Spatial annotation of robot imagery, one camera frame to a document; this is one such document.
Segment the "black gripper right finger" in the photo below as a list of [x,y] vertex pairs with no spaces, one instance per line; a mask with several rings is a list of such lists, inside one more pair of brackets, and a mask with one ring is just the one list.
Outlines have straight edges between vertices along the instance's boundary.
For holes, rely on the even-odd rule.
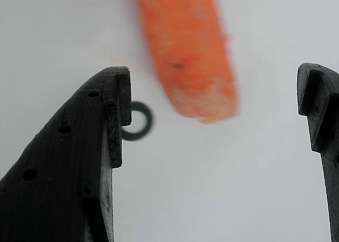
[[320,153],[331,241],[338,241],[338,73],[303,63],[297,72],[298,113],[307,117],[311,149]]

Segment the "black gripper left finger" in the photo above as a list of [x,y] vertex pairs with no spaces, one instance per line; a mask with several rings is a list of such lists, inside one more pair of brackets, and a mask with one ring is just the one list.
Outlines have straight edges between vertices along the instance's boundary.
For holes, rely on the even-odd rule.
[[127,67],[86,81],[1,179],[1,241],[113,241],[112,171],[130,123]]

